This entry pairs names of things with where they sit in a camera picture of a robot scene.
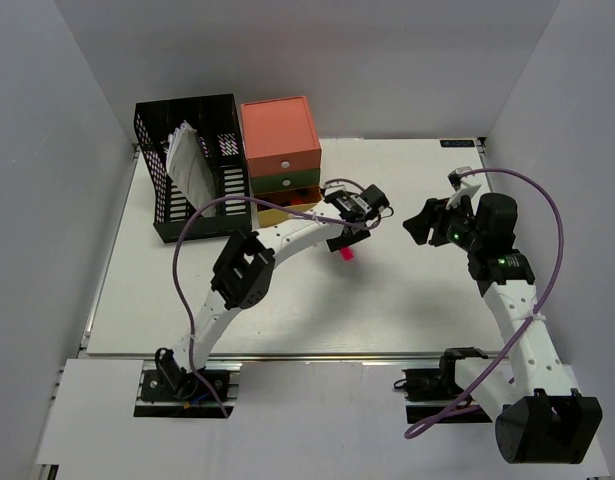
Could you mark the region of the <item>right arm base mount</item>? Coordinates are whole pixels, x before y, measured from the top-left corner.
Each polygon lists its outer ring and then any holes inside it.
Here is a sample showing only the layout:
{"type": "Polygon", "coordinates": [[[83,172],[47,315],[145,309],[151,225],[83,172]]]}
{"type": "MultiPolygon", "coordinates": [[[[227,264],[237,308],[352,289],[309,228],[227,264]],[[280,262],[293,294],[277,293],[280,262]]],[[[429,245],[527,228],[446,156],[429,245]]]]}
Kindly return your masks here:
{"type": "MultiPolygon", "coordinates": [[[[458,397],[462,389],[454,381],[453,361],[441,360],[434,368],[409,368],[393,383],[393,389],[404,394],[406,416],[409,425],[438,414],[445,406],[458,397]]],[[[457,407],[467,410],[440,420],[441,424],[489,424],[492,420],[475,401],[468,397],[457,407]]]]}

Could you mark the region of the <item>pink black highlighter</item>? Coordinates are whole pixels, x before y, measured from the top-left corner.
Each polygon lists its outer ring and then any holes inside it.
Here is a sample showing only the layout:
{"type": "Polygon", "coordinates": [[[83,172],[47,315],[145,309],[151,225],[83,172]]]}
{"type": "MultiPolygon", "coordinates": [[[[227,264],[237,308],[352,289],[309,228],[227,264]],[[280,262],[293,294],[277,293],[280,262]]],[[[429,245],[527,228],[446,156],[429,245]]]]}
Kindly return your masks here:
{"type": "Polygon", "coordinates": [[[351,261],[354,259],[355,255],[353,250],[350,247],[343,247],[339,250],[339,254],[344,261],[351,261]]]}

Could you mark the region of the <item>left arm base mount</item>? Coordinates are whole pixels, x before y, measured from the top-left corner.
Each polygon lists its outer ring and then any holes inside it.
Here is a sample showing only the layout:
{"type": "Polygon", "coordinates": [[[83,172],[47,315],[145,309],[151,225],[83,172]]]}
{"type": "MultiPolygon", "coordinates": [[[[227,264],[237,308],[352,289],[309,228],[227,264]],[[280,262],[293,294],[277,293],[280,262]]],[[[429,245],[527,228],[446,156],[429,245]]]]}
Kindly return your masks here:
{"type": "Polygon", "coordinates": [[[200,370],[212,391],[196,375],[178,365],[171,349],[160,348],[152,366],[143,368],[133,416],[161,419],[226,419],[238,394],[238,373],[200,370]]]}

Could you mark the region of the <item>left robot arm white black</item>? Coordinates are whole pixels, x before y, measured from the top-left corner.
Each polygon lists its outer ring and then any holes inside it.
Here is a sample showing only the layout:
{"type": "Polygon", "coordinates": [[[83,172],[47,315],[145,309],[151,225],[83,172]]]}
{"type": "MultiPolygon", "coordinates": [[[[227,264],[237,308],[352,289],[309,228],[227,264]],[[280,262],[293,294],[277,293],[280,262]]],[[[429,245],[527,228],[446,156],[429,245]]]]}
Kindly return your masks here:
{"type": "Polygon", "coordinates": [[[306,211],[242,196],[246,203],[287,213],[289,218],[252,231],[238,229],[228,238],[213,265],[209,290],[198,312],[192,311],[183,292],[178,266],[184,239],[209,207],[198,209],[184,225],[174,249],[172,280],[187,315],[188,330],[174,347],[155,353],[159,377],[175,399],[219,396],[201,370],[235,317],[266,296],[276,267],[322,242],[332,252],[354,245],[370,236],[386,210],[393,210],[385,193],[374,184],[355,193],[327,183],[322,191],[325,196],[306,211]]]}

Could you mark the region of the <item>yellow bottom drawer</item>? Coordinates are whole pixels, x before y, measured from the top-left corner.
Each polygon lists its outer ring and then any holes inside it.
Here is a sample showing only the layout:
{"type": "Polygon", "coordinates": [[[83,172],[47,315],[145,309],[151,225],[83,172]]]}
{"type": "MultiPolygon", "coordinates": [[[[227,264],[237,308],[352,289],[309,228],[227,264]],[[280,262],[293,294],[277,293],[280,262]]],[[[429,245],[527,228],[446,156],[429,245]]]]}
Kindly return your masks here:
{"type": "MultiPolygon", "coordinates": [[[[320,188],[318,186],[308,187],[308,188],[312,190],[312,195],[313,195],[312,203],[291,206],[291,207],[286,207],[286,208],[289,208],[291,210],[300,211],[300,212],[306,212],[310,210],[311,208],[313,208],[318,202],[320,202],[322,199],[320,188]]],[[[279,192],[259,194],[259,195],[256,195],[256,198],[278,205],[277,204],[278,193],[279,192]]],[[[257,204],[256,208],[257,208],[258,224],[262,228],[274,226],[276,224],[279,224],[287,220],[290,217],[289,213],[286,213],[286,212],[283,212],[277,209],[272,209],[270,207],[263,206],[260,204],[257,204]]]]}

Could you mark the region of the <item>coral top drawer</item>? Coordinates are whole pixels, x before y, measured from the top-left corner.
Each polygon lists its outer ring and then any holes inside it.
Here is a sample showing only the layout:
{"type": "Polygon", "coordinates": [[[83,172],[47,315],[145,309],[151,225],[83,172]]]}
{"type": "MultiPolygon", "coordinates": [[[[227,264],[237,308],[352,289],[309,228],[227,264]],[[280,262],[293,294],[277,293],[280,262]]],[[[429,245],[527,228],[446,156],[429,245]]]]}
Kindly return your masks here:
{"type": "Polygon", "coordinates": [[[247,166],[252,177],[271,176],[285,172],[318,169],[322,151],[311,149],[284,154],[248,157],[247,166]]]}

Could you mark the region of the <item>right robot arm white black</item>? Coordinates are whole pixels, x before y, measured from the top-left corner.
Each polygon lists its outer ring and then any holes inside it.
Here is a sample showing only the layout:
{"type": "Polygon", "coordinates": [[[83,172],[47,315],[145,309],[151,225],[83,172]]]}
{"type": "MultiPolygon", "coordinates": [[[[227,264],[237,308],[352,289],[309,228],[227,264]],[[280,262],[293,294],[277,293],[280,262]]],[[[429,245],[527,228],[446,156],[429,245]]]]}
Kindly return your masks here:
{"type": "Polygon", "coordinates": [[[493,421],[495,440],[510,464],[579,464],[603,413],[593,396],[580,393],[561,363],[540,313],[535,276],[514,247],[516,201],[486,193],[473,207],[469,196],[426,201],[404,221],[419,244],[453,244],[467,254],[470,276],[494,316],[503,349],[494,360],[476,351],[446,350],[440,390],[455,399],[409,427],[413,439],[473,398],[493,421]]]}

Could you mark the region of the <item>green drawer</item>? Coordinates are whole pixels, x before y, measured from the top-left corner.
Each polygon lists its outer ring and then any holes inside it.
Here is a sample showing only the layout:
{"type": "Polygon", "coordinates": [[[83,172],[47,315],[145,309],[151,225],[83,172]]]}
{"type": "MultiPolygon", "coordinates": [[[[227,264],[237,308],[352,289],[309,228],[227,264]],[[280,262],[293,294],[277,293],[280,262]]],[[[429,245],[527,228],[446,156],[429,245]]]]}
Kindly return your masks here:
{"type": "Polygon", "coordinates": [[[255,176],[250,179],[252,191],[256,194],[267,194],[314,187],[320,184],[321,170],[319,168],[283,171],[273,175],[255,176]]]}

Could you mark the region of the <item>orange black highlighter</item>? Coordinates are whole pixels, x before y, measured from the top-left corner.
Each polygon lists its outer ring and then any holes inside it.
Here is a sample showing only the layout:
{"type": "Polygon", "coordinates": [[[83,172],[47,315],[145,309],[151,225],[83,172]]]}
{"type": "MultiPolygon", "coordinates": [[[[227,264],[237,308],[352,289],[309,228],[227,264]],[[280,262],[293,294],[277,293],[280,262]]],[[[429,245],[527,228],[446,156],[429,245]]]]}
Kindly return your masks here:
{"type": "Polygon", "coordinates": [[[279,192],[277,204],[285,207],[304,205],[312,203],[312,190],[310,188],[299,188],[279,192]]]}

